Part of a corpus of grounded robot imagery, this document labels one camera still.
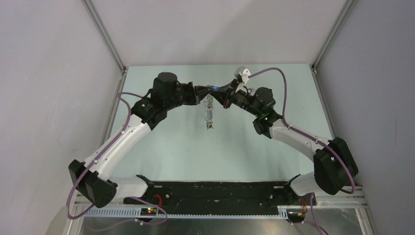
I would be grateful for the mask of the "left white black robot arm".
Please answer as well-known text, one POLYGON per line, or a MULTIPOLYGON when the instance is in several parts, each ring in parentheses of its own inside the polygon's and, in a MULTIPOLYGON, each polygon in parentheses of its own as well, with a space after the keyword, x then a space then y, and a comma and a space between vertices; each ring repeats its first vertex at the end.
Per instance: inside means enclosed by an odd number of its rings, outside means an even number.
POLYGON ((113 199, 127 197, 136 197, 143 204, 151 203, 155 191, 143 177, 113 178, 113 170, 138 141, 167 117, 168 111, 182 105, 198 105, 217 90, 219 87, 180 83, 171 72, 159 73, 147 94, 133 107, 127 107, 126 121, 117 133, 84 161, 74 160, 69 164, 73 187, 67 202, 79 192, 97 208, 113 199))

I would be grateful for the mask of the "large metal keyring with clips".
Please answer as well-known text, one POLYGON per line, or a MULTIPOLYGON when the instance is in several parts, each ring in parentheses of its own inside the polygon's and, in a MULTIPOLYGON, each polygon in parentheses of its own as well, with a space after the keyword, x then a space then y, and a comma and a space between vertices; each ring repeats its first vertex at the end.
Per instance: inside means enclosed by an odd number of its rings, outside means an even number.
POLYGON ((204 99, 204 107, 206 112, 206 128, 207 130, 213 128, 213 96, 207 95, 204 99))

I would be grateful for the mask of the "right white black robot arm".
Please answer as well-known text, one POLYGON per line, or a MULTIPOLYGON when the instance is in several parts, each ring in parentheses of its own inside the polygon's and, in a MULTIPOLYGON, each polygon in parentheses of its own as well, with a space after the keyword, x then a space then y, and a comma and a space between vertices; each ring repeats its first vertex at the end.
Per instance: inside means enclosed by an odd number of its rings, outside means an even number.
POLYGON ((220 88, 212 88, 213 96, 225 109, 231 105, 255 116, 253 125, 259 135, 280 141, 309 158, 314 170, 295 176, 284 191, 285 200, 292 205, 299 203, 304 195, 324 191, 335 195, 346 184, 355 186, 353 178, 359 169, 345 140, 332 140, 312 135, 288 124, 274 110, 275 100, 269 88, 260 87, 254 94, 237 89, 235 81, 220 88))

